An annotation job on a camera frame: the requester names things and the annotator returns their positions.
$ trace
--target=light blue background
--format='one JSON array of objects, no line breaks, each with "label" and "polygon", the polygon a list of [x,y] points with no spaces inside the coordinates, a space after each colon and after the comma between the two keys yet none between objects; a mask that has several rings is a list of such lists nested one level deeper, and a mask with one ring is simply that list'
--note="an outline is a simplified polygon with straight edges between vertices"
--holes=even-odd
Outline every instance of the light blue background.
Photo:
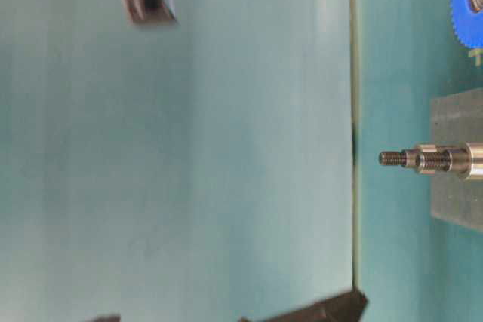
[{"label": "light blue background", "polygon": [[349,0],[0,0],[0,320],[257,319],[350,288]]}]

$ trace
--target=metal shaft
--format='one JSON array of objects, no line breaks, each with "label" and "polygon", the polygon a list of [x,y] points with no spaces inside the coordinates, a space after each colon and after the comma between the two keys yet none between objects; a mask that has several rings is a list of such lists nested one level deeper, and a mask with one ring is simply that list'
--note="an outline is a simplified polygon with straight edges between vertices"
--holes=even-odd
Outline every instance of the metal shaft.
[{"label": "metal shaft", "polygon": [[379,162],[383,166],[411,168],[419,174],[455,173],[464,180],[483,180],[483,143],[459,146],[419,144],[401,152],[381,152]]}]

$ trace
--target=metal plate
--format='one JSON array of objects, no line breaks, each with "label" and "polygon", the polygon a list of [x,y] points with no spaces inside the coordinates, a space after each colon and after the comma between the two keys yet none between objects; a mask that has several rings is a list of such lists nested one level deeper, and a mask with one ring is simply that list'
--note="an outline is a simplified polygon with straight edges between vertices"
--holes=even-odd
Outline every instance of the metal plate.
[{"label": "metal plate", "polygon": [[[438,144],[483,141],[483,89],[431,102],[432,141]],[[431,179],[431,215],[483,232],[483,182],[455,175]]]}]

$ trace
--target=threaded bolt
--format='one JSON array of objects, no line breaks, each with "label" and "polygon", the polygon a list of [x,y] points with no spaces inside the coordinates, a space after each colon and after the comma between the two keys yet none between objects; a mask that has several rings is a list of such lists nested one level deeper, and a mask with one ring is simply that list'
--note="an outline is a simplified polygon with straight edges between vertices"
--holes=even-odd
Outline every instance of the threaded bolt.
[{"label": "threaded bolt", "polygon": [[448,151],[422,152],[416,157],[416,166],[422,170],[449,171],[451,156]]},{"label": "threaded bolt", "polygon": [[404,152],[383,151],[379,154],[379,163],[383,166],[405,166],[406,161]]}]

